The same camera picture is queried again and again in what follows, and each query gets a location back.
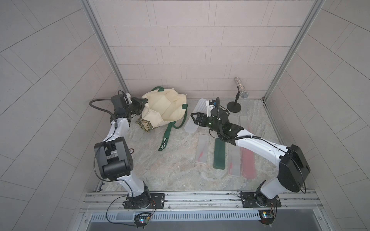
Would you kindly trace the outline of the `cream canvas tote bag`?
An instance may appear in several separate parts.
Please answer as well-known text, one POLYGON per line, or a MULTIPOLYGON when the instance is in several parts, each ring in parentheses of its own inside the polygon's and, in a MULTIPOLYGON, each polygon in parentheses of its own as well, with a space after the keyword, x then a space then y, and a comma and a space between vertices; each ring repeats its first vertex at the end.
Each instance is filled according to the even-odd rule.
POLYGON ((163 151, 169 141, 171 129, 180 129, 187 118, 187 96, 174 89, 165 89, 161 86, 153 88, 144 94, 146 100, 137 124, 146 132, 167 126, 158 151, 163 151))

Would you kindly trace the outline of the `dark green pencil case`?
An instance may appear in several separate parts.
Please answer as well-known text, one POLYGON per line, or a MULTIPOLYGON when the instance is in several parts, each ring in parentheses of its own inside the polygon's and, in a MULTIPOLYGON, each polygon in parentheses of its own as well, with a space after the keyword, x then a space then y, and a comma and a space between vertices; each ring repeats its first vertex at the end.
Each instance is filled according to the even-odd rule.
POLYGON ((226 144, 220 139, 216 139, 214 143, 214 168, 225 169, 225 148, 226 144))

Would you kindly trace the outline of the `translucent pink pencil case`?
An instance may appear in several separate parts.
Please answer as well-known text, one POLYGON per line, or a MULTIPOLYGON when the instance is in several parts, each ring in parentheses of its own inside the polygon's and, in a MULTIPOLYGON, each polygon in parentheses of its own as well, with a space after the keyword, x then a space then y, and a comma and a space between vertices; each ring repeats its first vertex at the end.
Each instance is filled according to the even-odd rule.
POLYGON ((241 148, 241 174, 244 178, 253 180, 256 178, 254 152, 241 148))

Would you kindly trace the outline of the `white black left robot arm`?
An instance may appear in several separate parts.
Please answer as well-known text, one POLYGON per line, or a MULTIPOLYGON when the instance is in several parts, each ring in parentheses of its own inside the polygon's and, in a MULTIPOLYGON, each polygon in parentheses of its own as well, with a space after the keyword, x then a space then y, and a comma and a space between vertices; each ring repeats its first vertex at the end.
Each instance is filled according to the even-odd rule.
POLYGON ((141 115, 146 103, 147 99, 128 93, 89 102, 90 107, 109 114, 111 123, 108 135, 94 146, 94 166, 99 169, 96 176, 104 182, 119 182, 126 189, 126 209, 147 209, 151 205, 149 189, 134 173, 133 150, 124 138, 132 118, 141 115))

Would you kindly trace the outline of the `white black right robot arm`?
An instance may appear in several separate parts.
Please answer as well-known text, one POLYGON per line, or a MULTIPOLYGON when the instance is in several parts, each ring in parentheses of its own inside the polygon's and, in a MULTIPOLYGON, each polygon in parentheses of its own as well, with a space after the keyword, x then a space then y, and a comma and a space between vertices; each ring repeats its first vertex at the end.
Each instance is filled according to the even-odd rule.
POLYGON ((262 182, 252 197, 259 207, 265 208, 272 204, 279 194, 290 192, 306 192, 305 180, 311 169, 300 147, 279 145, 258 137, 243 127, 230 123, 229 109, 220 106, 220 100, 210 100, 206 103, 207 113, 192 113, 195 125, 206 127, 216 132, 217 139, 235 146, 251 150, 262 156, 278 168, 277 176, 262 182))

